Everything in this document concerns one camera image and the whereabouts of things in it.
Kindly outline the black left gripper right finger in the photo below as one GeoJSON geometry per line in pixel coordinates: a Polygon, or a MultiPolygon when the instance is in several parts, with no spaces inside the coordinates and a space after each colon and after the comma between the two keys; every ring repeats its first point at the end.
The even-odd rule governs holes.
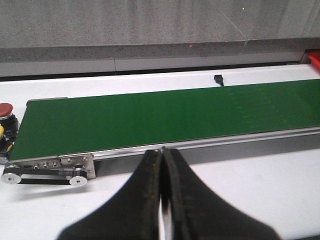
{"type": "Polygon", "coordinates": [[[278,240],[270,226],[214,193],[177,149],[163,148],[162,212],[170,240],[278,240]]]}

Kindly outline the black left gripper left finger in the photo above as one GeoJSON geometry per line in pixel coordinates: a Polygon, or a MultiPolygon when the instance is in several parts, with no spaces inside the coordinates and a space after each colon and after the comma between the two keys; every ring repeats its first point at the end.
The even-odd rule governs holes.
{"type": "Polygon", "coordinates": [[[147,150],[121,189],[100,208],[65,228],[58,239],[159,239],[161,162],[161,153],[147,150]]]}

